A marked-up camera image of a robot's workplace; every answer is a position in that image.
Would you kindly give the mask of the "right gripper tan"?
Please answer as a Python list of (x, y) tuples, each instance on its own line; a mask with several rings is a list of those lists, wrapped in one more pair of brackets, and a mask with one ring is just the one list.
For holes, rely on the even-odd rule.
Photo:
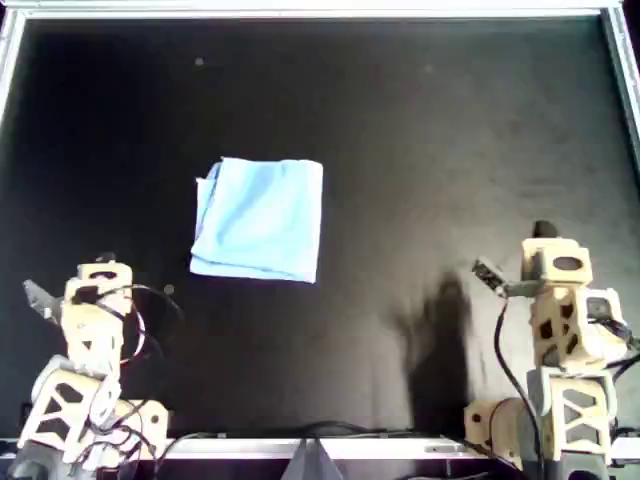
[[(548, 220), (534, 222), (533, 238), (522, 241), (521, 279), (531, 280), (533, 258), (542, 239), (558, 238), (557, 227)], [(554, 239), (543, 249), (543, 279), (553, 284), (588, 285), (592, 282), (589, 249), (570, 239)]]

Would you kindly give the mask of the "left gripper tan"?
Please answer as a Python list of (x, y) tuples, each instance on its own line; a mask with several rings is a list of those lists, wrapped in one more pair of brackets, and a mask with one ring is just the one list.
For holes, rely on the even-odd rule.
[(83, 286), (96, 286), (99, 290), (111, 290), (132, 284), (131, 267), (116, 262), (115, 253), (100, 253), (95, 262), (78, 266), (78, 278)]

